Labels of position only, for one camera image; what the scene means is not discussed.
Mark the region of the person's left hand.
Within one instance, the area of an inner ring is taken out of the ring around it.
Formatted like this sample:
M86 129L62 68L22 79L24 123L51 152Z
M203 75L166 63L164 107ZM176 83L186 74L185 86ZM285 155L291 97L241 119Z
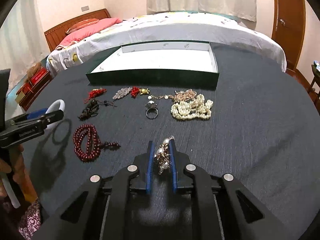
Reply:
M6 174L13 172L12 178L19 185L22 192L25 191L24 185L26 181L23 151L22 145L1 148L1 172Z

